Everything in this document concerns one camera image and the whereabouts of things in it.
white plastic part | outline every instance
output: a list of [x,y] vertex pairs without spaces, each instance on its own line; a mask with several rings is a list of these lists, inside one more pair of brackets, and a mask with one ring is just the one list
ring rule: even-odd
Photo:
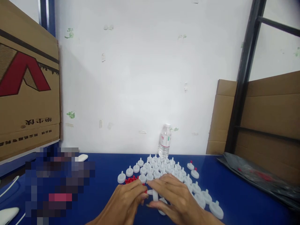
[[150,163],[148,163],[148,160],[147,160],[147,162],[144,164],[144,167],[145,167],[146,169],[148,169],[149,167],[151,167]]
[[147,169],[147,174],[153,174],[154,173],[154,169],[152,168],[152,167],[149,167],[148,169]]
[[162,162],[162,164],[163,164],[165,167],[168,165],[168,163],[167,163],[166,160],[164,160],[164,161]]
[[134,173],[140,172],[140,167],[139,167],[138,163],[136,163],[135,166],[133,166],[133,172]]
[[176,174],[176,178],[177,178],[178,180],[180,180],[182,183],[184,182],[184,178],[183,178],[181,172],[179,172],[178,174]]
[[154,171],[159,171],[159,166],[157,165],[157,163],[155,163],[155,165],[152,168],[154,169]]
[[147,169],[146,169],[145,165],[142,168],[140,168],[140,173],[143,175],[147,174]]
[[154,177],[153,177],[153,175],[151,173],[147,173],[146,179],[147,179],[147,181],[150,181],[150,180],[153,180]]
[[166,172],[167,173],[172,173],[172,168],[171,166],[168,164],[168,166],[166,167]]
[[195,194],[200,194],[201,193],[201,188],[198,185],[198,181],[196,181],[196,183],[192,183],[192,187],[193,187],[193,192]]
[[159,172],[159,171],[154,171],[154,173],[153,173],[153,178],[154,178],[154,179],[158,179],[158,178],[160,178],[160,177],[161,177],[160,172]]
[[154,159],[152,159],[151,162],[150,162],[151,167],[153,167],[155,165],[155,163],[156,162],[154,161]]
[[199,173],[197,172],[197,168],[195,168],[195,170],[191,171],[191,175],[193,178],[199,179]]
[[189,184],[193,183],[192,179],[190,178],[190,174],[188,174],[186,177],[184,177],[184,182],[189,183]]
[[176,164],[176,162],[174,161],[174,157],[172,157],[172,159],[170,159],[169,163],[172,164],[172,165]]
[[158,193],[157,193],[157,191],[155,191],[154,189],[148,190],[148,191],[147,191],[147,194],[153,196],[153,201],[155,201],[155,202],[158,201]]
[[190,193],[192,193],[193,192],[193,187],[189,183],[187,183],[187,182],[184,182],[184,184],[187,186],[187,188],[190,191]]
[[139,167],[142,167],[144,165],[144,161],[142,160],[142,158],[140,158],[140,160],[137,162]]
[[19,212],[18,207],[0,210],[0,225],[9,224],[10,221],[12,221],[13,218],[18,214],[18,212]]
[[160,172],[160,176],[162,176],[162,175],[164,175],[164,174],[167,174],[166,168],[164,168],[163,171]]
[[126,176],[131,177],[132,175],[133,175],[133,169],[131,168],[131,166],[129,166],[129,168],[126,170]]
[[175,164],[175,168],[180,170],[181,169],[181,166],[179,165],[179,162],[177,164]]
[[81,154],[80,156],[78,156],[78,161],[79,162],[84,162],[85,160],[87,160],[88,155],[86,154]]
[[152,160],[151,154],[147,157],[147,160],[148,160],[148,162],[151,162],[151,160]]
[[184,176],[184,177],[187,175],[187,172],[184,171],[184,167],[182,167],[181,173],[182,173],[182,176]]
[[165,166],[163,165],[163,164],[161,164],[160,166],[159,166],[159,171],[161,172],[161,171],[163,171],[165,169]]
[[176,168],[172,168],[172,172],[174,172],[175,174],[179,174],[179,170]]
[[[164,198],[160,198],[159,200],[162,201],[162,202],[164,202],[164,203],[166,203],[166,204],[168,204],[167,201],[166,201]],[[163,215],[163,216],[166,215],[163,211],[160,211],[160,210],[159,210],[158,212],[159,212],[161,215]]]
[[122,184],[122,183],[125,182],[125,180],[126,180],[126,175],[122,171],[122,173],[120,173],[119,176],[118,176],[118,183]]
[[187,168],[190,170],[194,170],[194,165],[193,165],[193,161],[191,160],[190,163],[187,164]]
[[202,195],[201,193],[197,193],[197,194],[194,195],[194,198],[196,199],[198,205],[199,205],[202,209],[204,209],[204,208],[205,208],[205,205],[206,205],[206,202],[205,202],[205,200],[204,200],[203,195]]
[[153,160],[154,160],[155,162],[157,162],[158,158],[157,158],[156,154],[155,154],[155,156],[153,157]]
[[146,176],[144,174],[139,175],[139,180],[141,181],[141,183],[146,183]]
[[212,214],[217,217],[218,219],[223,219],[224,218],[224,212],[219,206],[219,202],[211,202],[209,204],[209,209],[212,212]]
[[206,202],[206,204],[210,204],[211,202],[212,202],[212,197],[209,195],[209,193],[208,193],[208,190],[206,189],[205,191],[201,191],[201,193],[202,193],[202,195],[203,195],[203,197],[204,197],[204,200],[205,200],[205,202]]

black shelf frame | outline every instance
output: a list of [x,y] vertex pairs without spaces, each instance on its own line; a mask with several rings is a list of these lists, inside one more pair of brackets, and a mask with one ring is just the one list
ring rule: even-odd
[[248,88],[252,62],[254,58],[254,53],[255,53],[255,48],[258,40],[261,23],[264,23],[276,29],[300,37],[300,30],[264,18],[263,12],[265,6],[266,6],[266,0],[252,1],[252,6],[250,10],[250,15],[249,15],[249,20],[248,20],[248,25],[246,29],[244,45],[243,45],[243,50],[241,55],[240,66],[237,74],[237,89],[235,93],[231,119],[228,128],[228,135],[227,135],[227,140],[225,145],[225,152],[232,153],[232,154],[234,154],[235,152],[239,130],[246,130],[249,132],[259,133],[273,138],[279,138],[287,141],[300,143],[300,140],[297,139],[266,133],[262,131],[256,131],[256,130],[252,130],[240,126],[242,114],[243,114],[243,108],[246,100],[246,93]]

blue tabletop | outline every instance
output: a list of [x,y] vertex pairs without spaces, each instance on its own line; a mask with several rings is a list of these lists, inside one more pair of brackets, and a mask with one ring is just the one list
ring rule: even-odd
[[[83,193],[78,194],[78,200],[72,202],[72,209],[66,211],[66,216],[61,218],[61,224],[85,224],[93,220],[104,209],[116,186],[117,177],[121,171],[142,157],[144,162],[148,155],[137,154],[100,154],[88,153],[88,160],[95,162],[95,176],[89,178],[89,184],[83,188]],[[217,158],[221,156],[191,156],[170,155],[176,163],[185,167],[193,160],[200,178],[197,179],[202,190],[208,189],[213,201],[218,200],[224,211],[224,224],[290,224],[292,212],[268,194],[253,187],[239,176],[232,173]],[[15,224],[25,212],[25,177],[22,176],[16,184],[0,198],[0,210],[9,207],[19,207],[20,212],[12,221]],[[145,205],[139,206],[134,224],[173,224],[167,216],[162,216],[156,209]]]

white cable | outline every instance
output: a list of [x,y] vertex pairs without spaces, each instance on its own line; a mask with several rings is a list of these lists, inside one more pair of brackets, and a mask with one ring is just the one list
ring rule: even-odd
[[13,183],[8,187],[8,189],[5,190],[5,192],[3,192],[0,197],[2,197],[2,195],[4,195],[13,185],[14,183],[19,179],[20,176],[16,176],[13,180]]
[[24,218],[24,216],[25,216],[25,213],[24,213],[24,215],[21,217],[21,219],[19,219],[19,221],[16,223],[16,225],[18,225],[18,224],[21,222],[21,220]]

green paint mark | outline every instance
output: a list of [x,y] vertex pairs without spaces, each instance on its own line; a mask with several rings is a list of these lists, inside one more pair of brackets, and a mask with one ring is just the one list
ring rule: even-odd
[[300,47],[297,48],[297,51],[294,54],[296,57],[300,57]]
[[68,115],[71,119],[74,119],[74,118],[75,118],[75,112],[74,112],[74,111],[68,112],[67,115]]
[[67,32],[69,32],[69,36],[65,38],[73,38],[74,37],[74,33],[73,33],[73,28],[68,28]]

